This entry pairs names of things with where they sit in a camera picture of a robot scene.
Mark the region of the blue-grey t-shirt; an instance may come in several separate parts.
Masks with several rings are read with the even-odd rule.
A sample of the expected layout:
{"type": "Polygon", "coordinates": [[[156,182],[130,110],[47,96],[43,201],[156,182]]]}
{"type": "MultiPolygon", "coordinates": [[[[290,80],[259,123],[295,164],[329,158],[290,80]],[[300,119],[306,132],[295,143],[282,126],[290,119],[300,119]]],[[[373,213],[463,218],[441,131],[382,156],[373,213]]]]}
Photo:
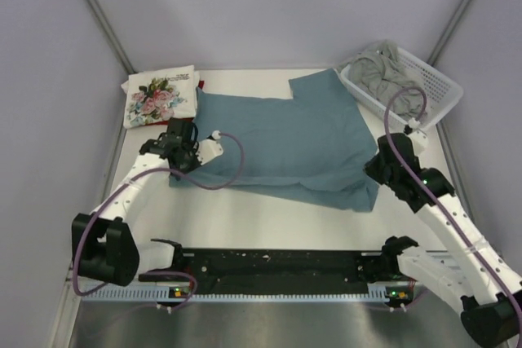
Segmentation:
{"type": "Polygon", "coordinates": [[[336,209],[369,212],[378,184],[364,172],[377,146],[355,99],[333,69],[291,79],[292,99],[199,94],[194,122],[214,130],[224,154],[194,170],[205,185],[234,181],[236,189],[336,209]]]}

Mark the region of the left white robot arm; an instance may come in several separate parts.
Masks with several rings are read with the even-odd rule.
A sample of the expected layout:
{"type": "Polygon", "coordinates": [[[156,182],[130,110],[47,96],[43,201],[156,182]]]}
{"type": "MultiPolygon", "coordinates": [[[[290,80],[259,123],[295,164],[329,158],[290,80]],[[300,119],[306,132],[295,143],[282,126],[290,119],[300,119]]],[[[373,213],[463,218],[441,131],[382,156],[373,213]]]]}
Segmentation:
{"type": "Polygon", "coordinates": [[[113,193],[90,214],[78,214],[71,226],[73,284],[85,277],[127,286],[139,273],[139,246],[131,232],[154,188],[172,170],[187,174],[199,166],[197,126],[170,120],[166,131],[147,140],[130,171],[113,193]]]}

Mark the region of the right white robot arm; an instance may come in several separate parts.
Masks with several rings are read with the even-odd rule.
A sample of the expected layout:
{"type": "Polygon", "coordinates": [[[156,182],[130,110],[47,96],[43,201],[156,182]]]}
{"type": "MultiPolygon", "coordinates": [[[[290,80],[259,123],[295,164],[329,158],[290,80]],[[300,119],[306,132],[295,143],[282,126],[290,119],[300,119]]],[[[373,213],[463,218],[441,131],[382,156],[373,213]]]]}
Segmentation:
{"type": "Polygon", "coordinates": [[[393,280],[417,280],[459,316],[471,339],[496,347],[521,336],[521,276],[511,269],[472,222],[452,184],[435,168],[423,168],[410,136],[387,134],[365,173],[391,189],[445,247],[459,269],[436,260],[408,236],[391,237],[379,266],[393,280]]]}

